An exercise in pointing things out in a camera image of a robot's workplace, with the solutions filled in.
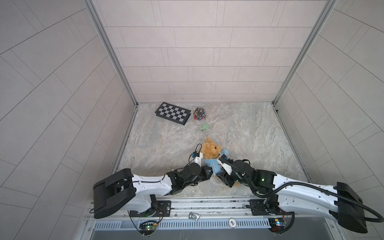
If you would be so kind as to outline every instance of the stuffed animal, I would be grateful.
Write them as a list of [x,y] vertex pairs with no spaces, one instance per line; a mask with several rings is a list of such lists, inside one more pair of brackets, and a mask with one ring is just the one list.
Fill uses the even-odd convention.
[[221,150],[221,146],[212,141],[209,137],[203,143],[201,148],[201,153],[203,153],[204,162],[213,169],[214,174],[222,172],[220,165],[216,161],[220,155],[225,154],[229,155],[228,150]]

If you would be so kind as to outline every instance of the tiled wall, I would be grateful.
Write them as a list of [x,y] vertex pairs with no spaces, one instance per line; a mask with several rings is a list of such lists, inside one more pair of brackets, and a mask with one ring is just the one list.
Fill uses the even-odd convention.
[[325,1],[93,0],[139,102],[272,101]]
[[[381,214],[383,12],[382,0],[339,0],[277,104],[312,181],[346,182]],[[382,224],[368,224],[353,236],[384,239]]]
[[0,239],[70,239],[130,120],[81,0],[0,1]]

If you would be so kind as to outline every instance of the green object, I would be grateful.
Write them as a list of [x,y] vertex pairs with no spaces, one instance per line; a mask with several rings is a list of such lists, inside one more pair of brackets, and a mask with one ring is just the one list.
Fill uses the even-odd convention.
[[203,125],[201,126],[201,128],[200,128],[200,132],[202,132],[202,131],[204,131],[204,130],[208,130],[209,129],[209,124],[207,124],[207,123],[203,123]]

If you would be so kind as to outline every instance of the gray wall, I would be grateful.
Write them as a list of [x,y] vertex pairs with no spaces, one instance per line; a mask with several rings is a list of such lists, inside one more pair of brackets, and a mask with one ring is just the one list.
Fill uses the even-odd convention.
[[325,2],[93,0],[139,102],[272,101]]
[[[346,182],[381,214],[383,12],[382,0],[339,0],[277,104],[312,182]],[[381,223],[368,230],[353,236],[384,239]]]
[[81,0],[0,1],[1,239],[70,239],[133,103]]

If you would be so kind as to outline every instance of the brown fur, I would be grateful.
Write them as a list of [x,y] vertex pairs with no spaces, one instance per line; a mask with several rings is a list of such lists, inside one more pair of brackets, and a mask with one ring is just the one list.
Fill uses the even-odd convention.
[[205,143],[203,143],[201,152],[203,153],[203,158],[215,159],[220,156],[221,147],[212,141],[209,137],[207,137]]

